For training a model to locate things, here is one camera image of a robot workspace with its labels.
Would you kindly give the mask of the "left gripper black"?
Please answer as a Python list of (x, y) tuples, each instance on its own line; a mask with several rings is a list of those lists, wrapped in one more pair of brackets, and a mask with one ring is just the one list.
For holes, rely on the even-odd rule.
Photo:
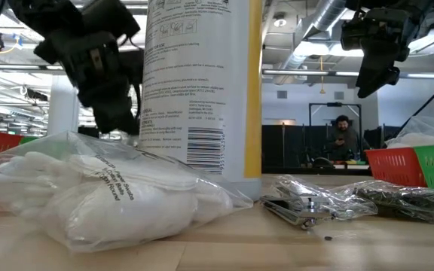
[(114, 130), (131, 136), (139, 134), (139, 119), (133, 115), (127, 98), (129, 79), (123, 72), (115, 37), (109, 32), (82, 36), (52, 32), (34, 49), (44, 61), (58, 62), (71, 84), (78, 89), (78, 99), (92, 107), (101, 133)]

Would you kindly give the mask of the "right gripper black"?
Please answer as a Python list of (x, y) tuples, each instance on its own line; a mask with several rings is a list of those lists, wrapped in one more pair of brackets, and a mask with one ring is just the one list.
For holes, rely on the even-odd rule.
[(386, 84), (395, 85), (400, 70), (395, 61), (405, 61), (408, 45), (417, 36), (421, 24), (420, 10), (371, 9), (357, 10), (341, 27), (344, 50), (360, 49), (364, 53), (356, 87), (364, 99)]

